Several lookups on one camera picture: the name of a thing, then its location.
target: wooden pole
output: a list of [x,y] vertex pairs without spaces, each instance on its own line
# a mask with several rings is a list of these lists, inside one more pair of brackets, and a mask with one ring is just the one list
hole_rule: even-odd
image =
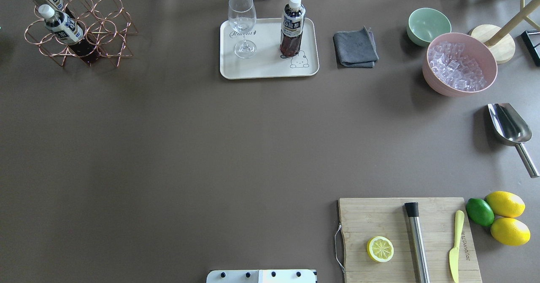
[[512,31],[512,29],[514,29],[521,21],[523,21],[525,17],[531,14],[539,6],[540,0],[532,0],[524,8],[519,10],[518,14],[516,14],[511,20],[509,20],[507,24],[502,27],[492,38],[488,39],[488,41],[485,42],[485,45],[488,47],[494,46],[503,37],[505,37],[505,35],[510,33],[510,31]]

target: round wooden base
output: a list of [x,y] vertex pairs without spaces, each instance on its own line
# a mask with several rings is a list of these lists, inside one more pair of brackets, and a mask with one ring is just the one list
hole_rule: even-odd
[[[492,38],[501,28],[495,25],[480,25],[471,30],[469,35],[485,43]],[[516,43],[510,34],[505,35],[498,43],[487,46],[495,57],[497,64],[504,64],[513,57],[516,51]]]

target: metal ice scoop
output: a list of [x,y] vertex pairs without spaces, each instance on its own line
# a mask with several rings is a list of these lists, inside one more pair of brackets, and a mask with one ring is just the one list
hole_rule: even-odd
[[503,144],[515,146],[531,178],[538,178],[538,170],[523,143],[532,137],[532,131],[515,109],[508,103],[488,104],[495,133]]

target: cartoon drawing on tray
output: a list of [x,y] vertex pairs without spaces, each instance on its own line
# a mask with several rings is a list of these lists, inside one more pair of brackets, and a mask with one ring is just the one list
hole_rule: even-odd
[[291,58],[291,68],[308,68],[309,63],[305,52],[300,50],[297,55]]

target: wine glass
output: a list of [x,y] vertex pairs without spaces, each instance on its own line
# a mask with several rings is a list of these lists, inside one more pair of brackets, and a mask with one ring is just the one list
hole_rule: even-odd
[[243,35],[243,41],[235,45],[235,54],[239,58],[250,58],[255,55],[257,46],[246,40],[246,34],[255,26],[257,13],[253,0],[229,0],[229,24],[235,32]]

